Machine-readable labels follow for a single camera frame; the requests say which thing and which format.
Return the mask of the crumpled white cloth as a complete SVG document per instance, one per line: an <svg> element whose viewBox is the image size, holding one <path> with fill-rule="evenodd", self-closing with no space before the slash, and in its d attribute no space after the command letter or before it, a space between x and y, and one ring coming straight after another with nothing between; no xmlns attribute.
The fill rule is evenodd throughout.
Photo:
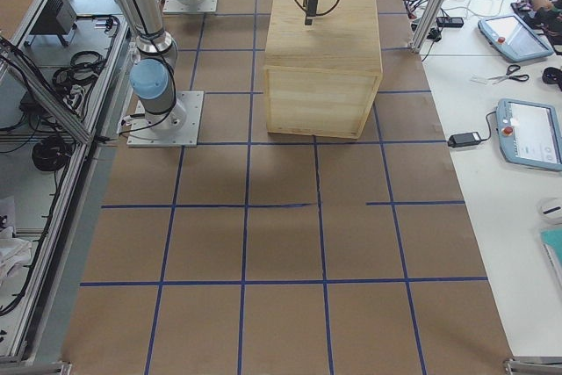
<svg viewBox="0 0 562 375"><path fill-rule="evenodd" d="M32 242L16 236L15 198L1 199L1 284L32 261Z"/></svg>

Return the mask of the far blue teach pendant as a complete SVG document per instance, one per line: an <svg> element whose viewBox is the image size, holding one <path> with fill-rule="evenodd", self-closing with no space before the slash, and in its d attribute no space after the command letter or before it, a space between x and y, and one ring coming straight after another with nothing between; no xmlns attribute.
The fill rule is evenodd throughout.
<svg viewBox="0 0 562 375"><path fill-rule="evenodd" d="M509 62L530 61L554 54L550 44L516 15L483 18L478 22L478 28L491 46Z"/></svg>

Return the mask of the blue teach pendant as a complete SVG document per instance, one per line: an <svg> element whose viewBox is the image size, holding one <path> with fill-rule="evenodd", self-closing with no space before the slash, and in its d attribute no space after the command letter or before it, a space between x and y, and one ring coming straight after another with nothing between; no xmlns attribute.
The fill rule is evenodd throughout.
<svg viewBox="0 0 562 375"><path fill-rule="evenodd" d="M496 118L500 151L507 162L561 171L561 131L553 106L502 98Z"/></svg>
<svg viewBox="0 0 562 375"><path fill-rule="evenodd" d="M478 22L478 28L491 46L509 62L530 61L554 54L550 44L516 15L483 18Z"/></svg>

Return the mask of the wooden drawer cabinet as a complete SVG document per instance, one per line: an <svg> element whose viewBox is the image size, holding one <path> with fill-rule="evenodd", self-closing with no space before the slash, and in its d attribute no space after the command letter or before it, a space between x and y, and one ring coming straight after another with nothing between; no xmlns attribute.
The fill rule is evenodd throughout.
<svg viewBox="0 0 562 375"><path fill-rule="evenodd" d="M271 133L356 140L383 79L377 0L319 0L334 10L305 25L293 0L273 0L264 95Z"/></svg>

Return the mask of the black power adapter brick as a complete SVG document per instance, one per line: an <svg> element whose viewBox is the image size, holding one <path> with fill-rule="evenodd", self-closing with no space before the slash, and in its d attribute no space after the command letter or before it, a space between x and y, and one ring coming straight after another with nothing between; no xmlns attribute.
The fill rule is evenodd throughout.
<svg viewBox="0 0 562 375"><path fill-rule="evenodd" d="M483 139L478 132L454 133L447 140L450 148L465 148L479 145Z"/></svg>

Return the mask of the black handled scissors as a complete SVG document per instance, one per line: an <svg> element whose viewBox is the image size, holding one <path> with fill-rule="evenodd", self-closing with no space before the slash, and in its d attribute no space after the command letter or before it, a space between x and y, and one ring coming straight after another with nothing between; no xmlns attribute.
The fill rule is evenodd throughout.
<svg viewBox="0 0 562 375"><path fill-rule="evenodd" d="M521 70L520 65L511 64L507 67L504 75L490 77L489 81L491 81L492 84L498 84L507 80L512 80L519 83L527 82L530 79L530 76L528 74L518 74L518 71L520 70Z"/></svg>

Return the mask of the near blue teach pendant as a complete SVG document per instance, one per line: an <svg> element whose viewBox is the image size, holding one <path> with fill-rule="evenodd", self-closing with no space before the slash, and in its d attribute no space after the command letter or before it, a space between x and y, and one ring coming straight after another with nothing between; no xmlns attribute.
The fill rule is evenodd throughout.
<svg viewBox="0 0 562 375"><path fill-rule="evenodd" d="M561 131L553 106L502 98L496 118L500 151L507 162L561 171Z"/></svg>

